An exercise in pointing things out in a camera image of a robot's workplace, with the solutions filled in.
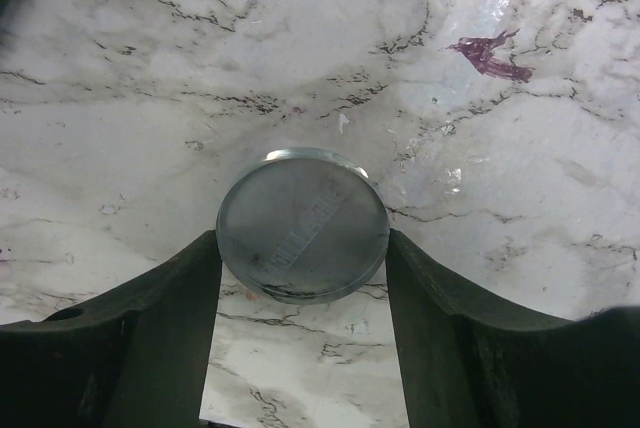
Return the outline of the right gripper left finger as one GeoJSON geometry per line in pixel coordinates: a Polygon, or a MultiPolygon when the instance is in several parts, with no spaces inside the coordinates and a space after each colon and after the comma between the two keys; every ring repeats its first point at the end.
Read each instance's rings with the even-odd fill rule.
{"type": "Polygon", "coordinates": [[[99,296],[3,325],[2,426],[209,426],[200,411],[221,275],[207,231],[99,296]]]}

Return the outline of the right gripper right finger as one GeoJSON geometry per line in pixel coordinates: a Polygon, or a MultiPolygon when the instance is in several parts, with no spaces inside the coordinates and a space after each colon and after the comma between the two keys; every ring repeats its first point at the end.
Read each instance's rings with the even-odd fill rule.
{"type": "Polygon", "coordinates": [[[571,321],[502,298],[400,231],[386,276],[413,427],[635,427],[639,310],[571,321]]]}

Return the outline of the clear round dealer button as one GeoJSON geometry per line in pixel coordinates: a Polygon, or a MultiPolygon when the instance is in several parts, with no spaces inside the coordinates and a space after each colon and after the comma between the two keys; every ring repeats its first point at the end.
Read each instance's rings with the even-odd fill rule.
{"type": "Polygon", "coordinates": [[[387,253],[390,222],[375,182],[318,148],[269,152],[224,196],[222,261],[244,286],[292,305],[330,303],[364,286],[387,253]]]}

